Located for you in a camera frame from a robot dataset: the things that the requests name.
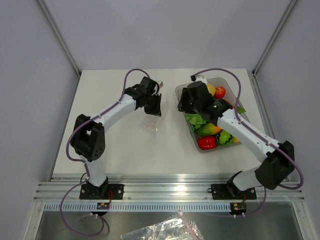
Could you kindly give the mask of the clear dotted zip bag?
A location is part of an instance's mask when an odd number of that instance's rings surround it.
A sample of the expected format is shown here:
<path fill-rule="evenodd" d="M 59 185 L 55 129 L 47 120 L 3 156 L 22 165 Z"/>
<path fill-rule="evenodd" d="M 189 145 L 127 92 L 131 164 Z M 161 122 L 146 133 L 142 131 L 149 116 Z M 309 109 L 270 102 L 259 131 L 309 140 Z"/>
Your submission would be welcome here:
<path fill-rule="evenodd" d="M 159 129 L 164 124 L 165 118 L 169 110 L 169 100 L 166 95 L 164 95 L 161 98 L 160 110 L 161 110 L 161 116 L 154 116 L 154 115 L 147 114 L 142 119 L 139 126 L 146 132 L 150 132 L 150 133 L 158 132 Z"/>

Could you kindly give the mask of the toy carrot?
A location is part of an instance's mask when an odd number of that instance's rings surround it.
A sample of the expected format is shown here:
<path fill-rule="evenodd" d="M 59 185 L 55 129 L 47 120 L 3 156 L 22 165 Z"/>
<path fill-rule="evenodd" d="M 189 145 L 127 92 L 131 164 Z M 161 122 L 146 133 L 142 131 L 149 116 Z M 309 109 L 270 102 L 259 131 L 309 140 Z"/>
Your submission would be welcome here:
<path fill-rule="evenodd" d="M 233 109 L 235 108 L 235 105 L 232 104 L 230 101 L 228 101 L 227 99 L 223 99 L 223 100 L 225 100 L 228 104 L 230 104 Z M 238 105 L 236 109 L 237 109 L 237 112 L 238 112 L 239 114 L 244 114 L 244 113 L 246 112 L 245 108 L 243 108 L 243 107 L 240 106 L 240 105 Z"/>

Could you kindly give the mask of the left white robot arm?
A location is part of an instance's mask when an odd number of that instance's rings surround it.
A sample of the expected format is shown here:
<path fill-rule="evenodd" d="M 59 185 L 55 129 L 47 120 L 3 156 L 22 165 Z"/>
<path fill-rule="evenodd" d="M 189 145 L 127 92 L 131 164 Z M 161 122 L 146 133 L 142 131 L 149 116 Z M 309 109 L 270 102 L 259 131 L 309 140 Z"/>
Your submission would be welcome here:
<path fill-rule="evenodd" d="M 102 155 L 106 149 L 107 131 L 126 115 L 142 108 L 147 115 L 160 117 L 162 81 L 144 76 L 140 83 L 122 90 L 119 100 L 93 115 L 80 114 L 68 139 L 66 152 L 72 147 L 79 156 L 74 162 L 84 163 L 85 184 L 97 199 L 108 194 L 108 177 L 103 170 Z"/>

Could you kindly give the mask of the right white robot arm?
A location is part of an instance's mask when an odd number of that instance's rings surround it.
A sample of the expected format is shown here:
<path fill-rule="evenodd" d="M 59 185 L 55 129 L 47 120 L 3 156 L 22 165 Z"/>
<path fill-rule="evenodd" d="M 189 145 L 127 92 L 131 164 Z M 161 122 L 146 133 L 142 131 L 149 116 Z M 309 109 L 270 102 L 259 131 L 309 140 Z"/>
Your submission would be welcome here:
<path fill-rule="evenodd" d="M 291 174 L 294 167 L 294 146 L 264 135 L 238 115 L 231 104 L 214 98 L 201 81 L 181 89 L 177 108 L 186 114 L 199 114 L 208 123 L 227 131 L 238 139 L 258 159 L 260 165 L 234 174 L 227 181 L 227 193 L 239 198 L 247 189 L 265 187 L 274 190 Z"/>

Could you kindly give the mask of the toy yellow pear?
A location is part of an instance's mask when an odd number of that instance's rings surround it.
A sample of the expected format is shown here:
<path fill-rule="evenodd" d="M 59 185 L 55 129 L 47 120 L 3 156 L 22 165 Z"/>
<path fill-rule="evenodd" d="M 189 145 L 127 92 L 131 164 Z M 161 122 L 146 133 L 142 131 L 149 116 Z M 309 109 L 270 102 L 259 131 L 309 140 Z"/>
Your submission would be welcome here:
<path fill-rule="evenodd" d="M 208 89 L 208 92 L 214 97 L 216 93 L 216 88 L 212 84 L 208 83 L 207 89 Z"/>

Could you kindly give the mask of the toy napa cabbage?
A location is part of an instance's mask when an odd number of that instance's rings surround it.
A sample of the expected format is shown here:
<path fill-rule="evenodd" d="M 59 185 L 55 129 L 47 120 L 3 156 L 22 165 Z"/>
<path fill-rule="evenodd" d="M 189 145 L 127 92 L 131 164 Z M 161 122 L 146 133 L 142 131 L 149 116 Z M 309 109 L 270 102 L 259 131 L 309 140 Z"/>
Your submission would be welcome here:
<path fill-rule="evenodd" d="M 192 131 L 195 133 L 200 127 L 207 124 L 207 121 L 200 114 L 186 113 L 185 119 L 190 124 Z"/>

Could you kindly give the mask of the toy red apple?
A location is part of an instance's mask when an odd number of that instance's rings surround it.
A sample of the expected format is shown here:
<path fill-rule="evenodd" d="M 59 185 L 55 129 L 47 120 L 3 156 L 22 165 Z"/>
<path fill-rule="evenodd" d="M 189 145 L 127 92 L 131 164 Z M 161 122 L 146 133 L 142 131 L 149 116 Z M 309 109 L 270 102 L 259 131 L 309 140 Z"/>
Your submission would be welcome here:
<path fill-rule="evenodd" d="M 215 94 L 214 96 L 218 99 L 223 99 L 226 95 L 226 89 L 223 86 L 217 86 L 215 88 Z"/>

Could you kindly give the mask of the toy mango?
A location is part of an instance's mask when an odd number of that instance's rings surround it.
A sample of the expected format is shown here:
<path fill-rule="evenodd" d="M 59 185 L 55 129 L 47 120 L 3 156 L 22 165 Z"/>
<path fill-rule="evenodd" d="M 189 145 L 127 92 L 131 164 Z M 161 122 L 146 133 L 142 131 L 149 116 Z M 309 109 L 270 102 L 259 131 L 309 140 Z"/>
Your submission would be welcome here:
<path fill-rule="evenodd" d="M 212 123 L 207 123 L 202 125 L 200 128 L 196 130 L 196 133 L 202 137 L 213 136 L 220 133 L 222 129 L 218 126 L 215 126 Z"/>

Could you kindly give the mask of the toy red bell pepper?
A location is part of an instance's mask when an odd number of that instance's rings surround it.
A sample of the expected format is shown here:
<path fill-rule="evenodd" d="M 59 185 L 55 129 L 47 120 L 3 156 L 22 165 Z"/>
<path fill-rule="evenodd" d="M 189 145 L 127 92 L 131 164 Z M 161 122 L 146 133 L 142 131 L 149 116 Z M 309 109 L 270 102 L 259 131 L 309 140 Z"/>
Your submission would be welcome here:
<path fill-rule="evenodd" d="M 216 139 L 213 135 L 199 138 L 197 140 L 197 145 L 204 151 L 215 149 L 217 147 Z"/>

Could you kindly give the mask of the spare clear plastic bags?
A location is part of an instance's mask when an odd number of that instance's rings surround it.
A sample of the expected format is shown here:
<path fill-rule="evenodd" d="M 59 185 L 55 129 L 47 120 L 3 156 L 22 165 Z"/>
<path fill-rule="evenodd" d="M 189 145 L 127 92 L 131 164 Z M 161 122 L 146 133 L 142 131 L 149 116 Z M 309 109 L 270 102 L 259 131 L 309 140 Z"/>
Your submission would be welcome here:
<path fill-rule="evenodd" d="M 178 211 L 166 220 L 123 234 L 121 240 L 204 240 L 194 220 Z"/>

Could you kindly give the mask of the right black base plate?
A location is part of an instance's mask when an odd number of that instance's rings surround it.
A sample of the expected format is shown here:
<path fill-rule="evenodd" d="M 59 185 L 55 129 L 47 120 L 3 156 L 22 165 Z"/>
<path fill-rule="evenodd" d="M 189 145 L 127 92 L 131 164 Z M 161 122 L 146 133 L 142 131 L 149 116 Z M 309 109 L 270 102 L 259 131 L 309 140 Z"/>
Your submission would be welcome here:
<path fill-rule="evenodd" d="M 207 192 L 212 195 L 213 200 L 256 200 L 257 194 L 255 188 L 249 188 L 245 191 L 236 190 L 231 193 L 226 183 L 211 184 Z"/>

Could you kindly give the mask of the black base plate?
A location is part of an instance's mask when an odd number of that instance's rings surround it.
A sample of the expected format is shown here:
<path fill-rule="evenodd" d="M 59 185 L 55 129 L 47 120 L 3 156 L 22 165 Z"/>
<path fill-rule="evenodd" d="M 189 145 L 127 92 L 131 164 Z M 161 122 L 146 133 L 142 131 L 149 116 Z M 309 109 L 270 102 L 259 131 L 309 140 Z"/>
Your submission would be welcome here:
<path fill-rule="evenodd" d="M 80 200 L 122 200 L 124 195 L 123 184 L 108 184 L 104 186 L 93 186 L 89 183 L 83 184 L 80 189 Z"/>
<path fill-rule="evenodd" d="M 212 195 L 213 200 L 256 200 L 257 194 L 255 188 L 249 188 L 245 191 L 236 190 L 231 193 L 226 183 L 211 184 L 207 192 Z"/>

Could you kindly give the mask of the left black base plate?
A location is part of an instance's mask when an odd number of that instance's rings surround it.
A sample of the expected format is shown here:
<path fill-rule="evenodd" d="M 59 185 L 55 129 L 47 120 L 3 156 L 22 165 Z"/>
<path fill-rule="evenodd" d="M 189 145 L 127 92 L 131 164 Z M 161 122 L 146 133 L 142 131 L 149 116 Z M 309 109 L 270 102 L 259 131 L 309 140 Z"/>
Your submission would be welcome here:
<path fill-rule="evenodd" d="M 89 183 L 83 184 L 80 189 L 80 200 L 122 200 L 124 195 L 123 184 L 108 184 L 104 186 L 93 186 Z"/>

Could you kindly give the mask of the aluminium mounting rail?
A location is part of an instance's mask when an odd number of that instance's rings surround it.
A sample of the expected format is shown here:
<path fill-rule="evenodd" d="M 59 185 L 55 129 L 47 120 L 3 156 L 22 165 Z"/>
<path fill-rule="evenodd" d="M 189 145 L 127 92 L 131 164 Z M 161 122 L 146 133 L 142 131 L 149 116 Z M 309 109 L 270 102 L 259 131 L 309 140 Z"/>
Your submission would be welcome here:
<path fill-rule="evenodd" d="M 116 174 L 109 173 L 112 184 L 123 184 L 122 202 L 212 202 L 208 188 L 211 184 L 225 183 L 226 174 Z M 48 181 L 38 184 L 33 200 L 35 202 L 60 201 L 67 191 L 67 201 L 78 201 L 81 179 L 79 173 L 55 173 Z"/>

